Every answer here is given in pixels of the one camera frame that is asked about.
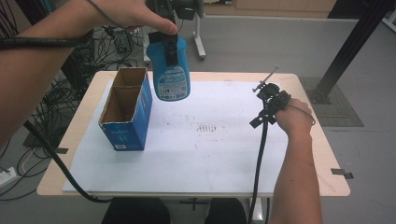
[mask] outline hand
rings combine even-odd
[[[160,17],[146,7],[144,0],[92,0],[114,22],[128,27],[149,26],[162,33],[175,35],[177,26]],[[97,13],[97,25],[114,25],[102,14]]]
[[[307,103],[303,103],[297,99],[290,99],[288,105],[276,113],[276,121],[287,135],[294,133],[309,134],[313,122],[312,118],[308,116],[311,115],[311,112]]]

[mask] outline dark pants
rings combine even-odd
[[[237,199],[212,199],[205,224],[246,223],[244,207]],[[102,224],[170,224],[170,215],[158,198],[114,198]]]

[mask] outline blue bottle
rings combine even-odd
[[[151,59],[154,90],[163,101],[178,101],[190,94],[190,70],[187,64],[186,41],[177,37],[177,60],[168,66],[165,59],[165,47],[162,42],[150,43],[146,50]]]

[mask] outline cardboard box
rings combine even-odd
[[[151,105],[146,68],[121,68],[99,118],[99,126],[115,150],[145,148]]]

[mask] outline bottle label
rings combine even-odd
[[[177,100],[187,96],[187,79],[184,69],[176,66],[167,70],[158,80],[158,93],[164,100]]]

